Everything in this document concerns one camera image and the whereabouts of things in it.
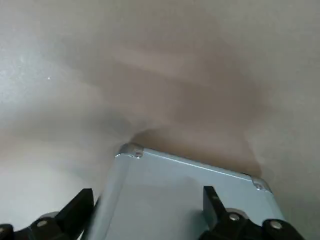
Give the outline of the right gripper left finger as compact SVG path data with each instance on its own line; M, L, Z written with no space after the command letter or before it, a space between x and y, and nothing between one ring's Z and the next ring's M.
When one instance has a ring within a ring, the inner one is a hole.
M94 212L91 188L82 189L54 217L41 217L15 231L11 224L0 225L2 240L76 240L88 227Z

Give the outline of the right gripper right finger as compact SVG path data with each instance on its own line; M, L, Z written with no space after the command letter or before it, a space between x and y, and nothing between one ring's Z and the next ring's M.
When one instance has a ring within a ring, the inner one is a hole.
M266 219L262 225L237 212L228 212L212 186L203 187L203 215L208 225L200 240L298 240L299 232L288 222Z

